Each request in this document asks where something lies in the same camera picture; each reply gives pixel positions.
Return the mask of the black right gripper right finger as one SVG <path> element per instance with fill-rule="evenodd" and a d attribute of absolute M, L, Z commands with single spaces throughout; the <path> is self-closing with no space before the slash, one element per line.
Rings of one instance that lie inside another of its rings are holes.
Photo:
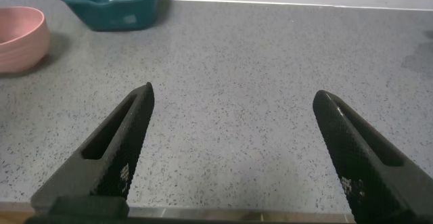
<path fill-rule="evenodd" d="M 313 111 L 357 223 L 432 222 L 432 178 L 338 96 Z"/>

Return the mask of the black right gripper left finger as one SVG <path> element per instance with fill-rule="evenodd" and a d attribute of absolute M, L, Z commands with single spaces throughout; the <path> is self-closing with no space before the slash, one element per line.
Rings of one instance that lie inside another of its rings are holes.
<path fill-rule="evenodd" d="M 31 206 L 47 212 L 64 196 L 126 199 L 153 109 L 151 83 L 132 90 L 33 194 Z"/>

